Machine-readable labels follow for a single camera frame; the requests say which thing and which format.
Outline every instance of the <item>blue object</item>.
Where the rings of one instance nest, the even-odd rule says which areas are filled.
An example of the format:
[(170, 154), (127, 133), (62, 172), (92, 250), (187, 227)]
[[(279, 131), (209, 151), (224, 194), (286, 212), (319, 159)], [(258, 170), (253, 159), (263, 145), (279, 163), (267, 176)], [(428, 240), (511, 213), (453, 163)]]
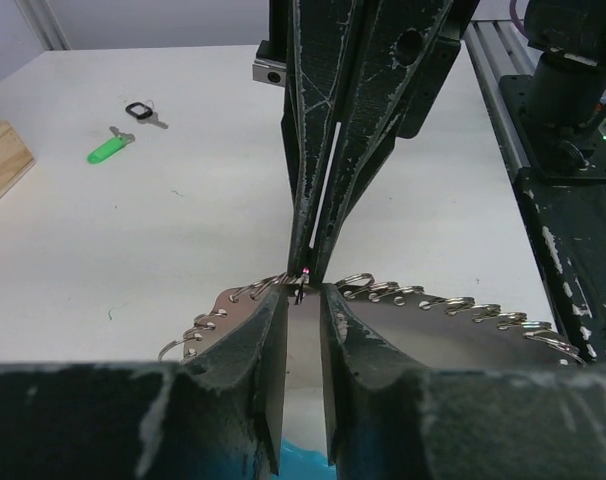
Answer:
[(319, 452), (303, 450), (283, 440), (281, 445), (281, 474), (272, 480), (336, 480), (336, 468), (327, 465)]

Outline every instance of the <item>wooden board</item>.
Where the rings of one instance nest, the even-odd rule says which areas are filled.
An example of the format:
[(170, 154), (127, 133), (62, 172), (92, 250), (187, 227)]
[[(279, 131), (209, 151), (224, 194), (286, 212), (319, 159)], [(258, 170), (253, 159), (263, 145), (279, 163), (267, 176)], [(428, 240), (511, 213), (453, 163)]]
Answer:
[(34, 157), (12, 126), (0, 121), (0, 198), (33, 164)]

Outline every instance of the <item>white tabletop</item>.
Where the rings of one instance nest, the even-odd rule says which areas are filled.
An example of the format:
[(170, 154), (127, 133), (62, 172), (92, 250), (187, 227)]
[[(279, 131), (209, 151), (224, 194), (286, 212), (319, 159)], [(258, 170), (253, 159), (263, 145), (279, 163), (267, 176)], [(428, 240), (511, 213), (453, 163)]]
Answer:
[[(35, 167), (0, 201), (0, 361), (154, 360), (222, 290), (284, 270), (283, 90), (254, 47), (45, 53), (0, 83)], [(123, 108), (153, 100), (164, 131)], [(102, 164), (110, 138), (136, 142)], [(552, 316), (465, 51), (348, 219), (356, 272)]]

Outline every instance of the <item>screw hole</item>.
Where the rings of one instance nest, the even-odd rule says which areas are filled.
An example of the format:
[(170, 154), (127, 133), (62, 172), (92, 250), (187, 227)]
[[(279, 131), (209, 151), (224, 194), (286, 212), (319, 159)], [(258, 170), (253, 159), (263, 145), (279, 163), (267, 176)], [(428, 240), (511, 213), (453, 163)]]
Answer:
[(270, 72), (267, 74), (267, 79), (271, 83), (281, 83), (281, 76), (276, 72)]
[(423, 36), (416, 30), (408, 30), (396, 42), (396, 61), (409, 67), (419, 58), (423, 50)]

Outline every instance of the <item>key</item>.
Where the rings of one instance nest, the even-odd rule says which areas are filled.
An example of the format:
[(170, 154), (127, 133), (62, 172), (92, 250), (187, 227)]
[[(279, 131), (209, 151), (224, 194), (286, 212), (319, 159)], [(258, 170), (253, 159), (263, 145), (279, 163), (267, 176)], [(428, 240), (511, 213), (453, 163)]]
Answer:
[(151, 116), (137, 121), (140, 124), (149, 123), (151, 125), (156, 125), (157, 127), (162, 128), (163, 130), (167, 130), (169, 126), (167, 123), (159, 120), (159, 114), (156, 112), (152, 112)]
[(149, 106), (141, 102), (134, 102), (125, 107), (125, 111), (136, 118), (140, 124), (152, 124), (164, 130), (167, 130), (168, 124), (159, 120), (159, 115)]

